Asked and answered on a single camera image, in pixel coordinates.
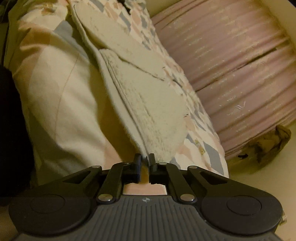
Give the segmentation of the pink blue checkered quilt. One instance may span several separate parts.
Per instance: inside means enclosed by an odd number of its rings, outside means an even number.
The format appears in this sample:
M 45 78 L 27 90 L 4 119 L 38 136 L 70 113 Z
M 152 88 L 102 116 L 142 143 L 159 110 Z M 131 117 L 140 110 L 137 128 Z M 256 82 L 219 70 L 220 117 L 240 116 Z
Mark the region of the pink blue checkered quilt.
M 20 92 L 40 185 L 93 165 L 130 162 L 140 153 L 73 21 L 71 2 L 17 1 L 9 12 L 4 65 Z M 168 163 L 228 177 L 219 137 L 182 68 L 162 46 L 145 1 L 86 2 L 156 53 L 170 87 L 184 99 L 187 136 Z

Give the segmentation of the brown hanging clothes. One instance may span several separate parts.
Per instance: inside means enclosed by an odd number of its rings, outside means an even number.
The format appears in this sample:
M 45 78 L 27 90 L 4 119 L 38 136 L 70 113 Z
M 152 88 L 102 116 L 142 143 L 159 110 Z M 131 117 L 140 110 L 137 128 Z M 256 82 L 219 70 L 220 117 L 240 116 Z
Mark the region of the brown hanging clothes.
M 292 137 L 289 128 L 277 125 L 273 130 L 250 140 L 239 153 L 238 158 L 254 158 L 260 166 L 271 162 Z

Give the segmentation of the cream fleece jacket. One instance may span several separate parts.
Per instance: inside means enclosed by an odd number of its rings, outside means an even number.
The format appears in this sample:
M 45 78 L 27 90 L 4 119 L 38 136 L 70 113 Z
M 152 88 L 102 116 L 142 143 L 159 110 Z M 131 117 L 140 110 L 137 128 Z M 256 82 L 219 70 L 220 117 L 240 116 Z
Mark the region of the cream fleece jacket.
M 127 134 L 142 155 L 169 162 L 187 136 L 187 107 L 170 87 L 162 59 L 88 2 L 70 8 Z

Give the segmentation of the pink curtain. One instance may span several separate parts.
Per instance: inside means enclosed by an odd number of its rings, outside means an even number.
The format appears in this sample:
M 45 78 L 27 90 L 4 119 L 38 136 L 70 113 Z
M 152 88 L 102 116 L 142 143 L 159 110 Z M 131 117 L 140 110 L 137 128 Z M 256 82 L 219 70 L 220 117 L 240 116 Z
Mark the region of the pink curtain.
M 179 1 L 152 18 L 226 158 L 295 120 L 295 48 L 260 1 Z

